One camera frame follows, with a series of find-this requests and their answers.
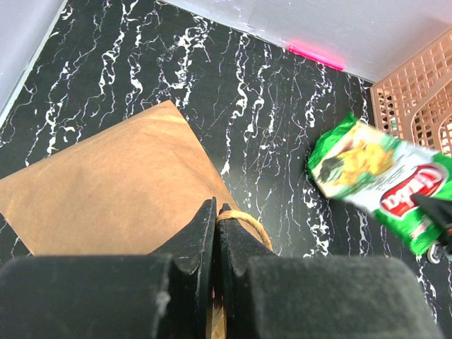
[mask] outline green snack bag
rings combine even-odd
[[[317,141],[308,169],[328,198],[373,215],[416,254],[441,234],[412,194],[452,200],[452,159],[388,136],[352,113]]]

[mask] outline pink light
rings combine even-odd
[[[338,71],[344,70],[344,62],[341,58],[333,56],[331,53],[321,51],[320,49],[304,44],[303,42],[293,42],[287,48],[289,52],[301,55],[302,57],[320,62],[332,69]]]

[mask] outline orange plastic basket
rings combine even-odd
[[[376,127],[452,155],[452,28],[371,87]]]

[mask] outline black marble table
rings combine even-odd
[[[401,258],[447,331],[451,266],[415,258],[307,177],[316,140],[346,112],[372,123],[369,86],[167,4],[69,0],[0,129],[0,178],[171,99],[277,254]],[[0,223],[1,262],[28,254]]]

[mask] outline brown paper bag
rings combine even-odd
[[[34,255],[147,254],[212,196],[238,209],[166,101],[2,179],[0,212]]]

